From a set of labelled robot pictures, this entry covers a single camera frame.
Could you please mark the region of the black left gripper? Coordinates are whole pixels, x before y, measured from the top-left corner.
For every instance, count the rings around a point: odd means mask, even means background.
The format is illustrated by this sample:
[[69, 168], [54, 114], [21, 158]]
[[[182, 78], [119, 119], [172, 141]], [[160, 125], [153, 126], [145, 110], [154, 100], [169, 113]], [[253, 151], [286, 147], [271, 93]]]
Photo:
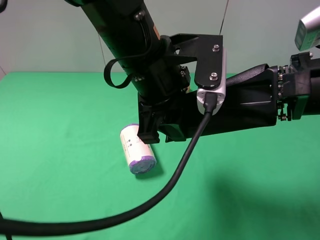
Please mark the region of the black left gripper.
[[179, 33], [161, 36], [163, 52], [137, 85], [137, 135], [145, 144], [183, 142], [197, 130], [214, 95], [213, 113], [224, 102], [222, 35]]

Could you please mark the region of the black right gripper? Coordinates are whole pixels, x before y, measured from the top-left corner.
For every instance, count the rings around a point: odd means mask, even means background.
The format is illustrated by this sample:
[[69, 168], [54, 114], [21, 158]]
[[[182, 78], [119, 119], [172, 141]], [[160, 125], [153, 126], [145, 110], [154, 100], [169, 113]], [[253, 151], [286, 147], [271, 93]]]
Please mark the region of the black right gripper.
[[320, 114], [320, 59], [311, 52], [290, 57], [290, 65], [278, 68], [280, 121], [299, 120]]

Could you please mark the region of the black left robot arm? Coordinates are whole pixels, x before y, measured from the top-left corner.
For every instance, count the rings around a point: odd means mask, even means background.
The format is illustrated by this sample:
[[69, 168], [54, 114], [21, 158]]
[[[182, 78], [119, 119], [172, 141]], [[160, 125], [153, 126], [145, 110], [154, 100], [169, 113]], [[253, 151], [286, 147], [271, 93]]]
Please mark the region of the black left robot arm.
[[223, 37], [160, 35], [142, 0], [71, 0], [111, 51], [103, 78], [137, 90], [138, 137], [146, 144], [183, 142], [205, 133], [226, 89]]

